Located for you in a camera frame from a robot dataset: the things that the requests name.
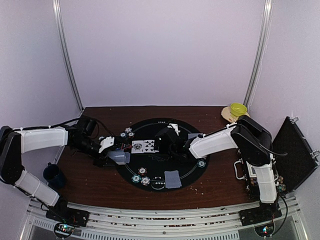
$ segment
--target wooden table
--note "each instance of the wooden table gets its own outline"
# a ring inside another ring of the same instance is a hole
[[[117,135],[126,127],[150,118],[178,119],[201,133],[210,133],[228,123],[221,117],[222,109],[221,106],[87,107],[83,114],[101,120]],[[100,135],[107,136],[101,127]],[[58,165],[67,177],[67,185],[59,192],[73,203],[120,209],[181,210],[250,202],[245,182],[235,177],[235,149],[212,154],[205,173],[192,186],[169,192],[134,187],[116,169],[98,168],[89,156],[78,152],[72,156],[72,153],[66,147]]]

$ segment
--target poker table mat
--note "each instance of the poker table mat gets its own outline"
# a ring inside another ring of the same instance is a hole
[[[184,140],[188,139],[188,134],[200,133],[190,124],[172,118],[152,118],[137,122],[131,126],[134,133],[133,141],[137,140],[154,140],[155,135],[162,129],[167,128],[169,123],[177,124],[179,137]],[[134,153],[130,155],[130,163],[117,167],[118,173],[129,183],[137,188],[146,191],[166,192],[184,188],[194,183],[206,170],[209,162],[209,156],[199,161],[205,162],[205,166],[201,167],[198,161],[180,162],[170,158],[168,154],[159,153]],[[142,174],[141,178],[149,178],[149,184],[143,184],[142,181],[134,182],[133,176],[139,175],[138,169],[146,169],[146,174]],[[165,171],[178,171],[181,187],[166,188]]]

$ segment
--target yellow cup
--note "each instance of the yellow cup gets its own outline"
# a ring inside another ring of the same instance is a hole
[[[231,114],[233,114],[236,117],[244,115],[248,110],[245,105],[238,102],[231,103],[230,108],[231,108]]]

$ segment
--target dark blue cup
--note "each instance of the dark blue cup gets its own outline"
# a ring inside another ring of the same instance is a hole
[[[54,189],[63,188],[67,179],[64,173],[56,164],[48,163],[48,166],[43,170],[43,178],[49,183],[49,186]]]

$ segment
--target beige plate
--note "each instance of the beige plate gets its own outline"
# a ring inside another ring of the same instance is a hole
[[[239,118],[238,116],[231,114],[230,106],[226,106],[224,109],[222,109],[221,116],[230,123],[236,122]]]

